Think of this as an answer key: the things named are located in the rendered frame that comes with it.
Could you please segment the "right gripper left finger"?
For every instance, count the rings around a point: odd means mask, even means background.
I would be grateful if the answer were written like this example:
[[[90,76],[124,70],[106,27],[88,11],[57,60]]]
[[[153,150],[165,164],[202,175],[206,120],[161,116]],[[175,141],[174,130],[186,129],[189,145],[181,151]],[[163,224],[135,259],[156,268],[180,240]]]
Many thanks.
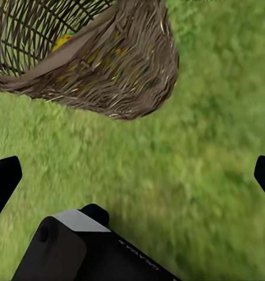
[[[17,156],[0,160],[0,213],[22,178]]]

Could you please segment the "wicker basket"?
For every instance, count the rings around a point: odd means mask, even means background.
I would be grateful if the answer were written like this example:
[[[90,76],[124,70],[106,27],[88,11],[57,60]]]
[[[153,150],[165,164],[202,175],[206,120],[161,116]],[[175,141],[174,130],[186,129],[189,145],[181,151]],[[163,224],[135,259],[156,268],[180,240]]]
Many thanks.
[[[180,57],[166,0],[94,2],[3,0],[0,92],[24,94],[32,100],[55,102],[123,122],[161,109],[177,83]],[[76,4],[79,7],[69,20]],[[7,33],[9,17],[12,22]],[[5,40],[1,39],[4,29]],[[53,51],[60,34],[68,32],[75,35]],[[11,47],[12,58],[6,46]],[[19,52],[23,53],[23,67]]]

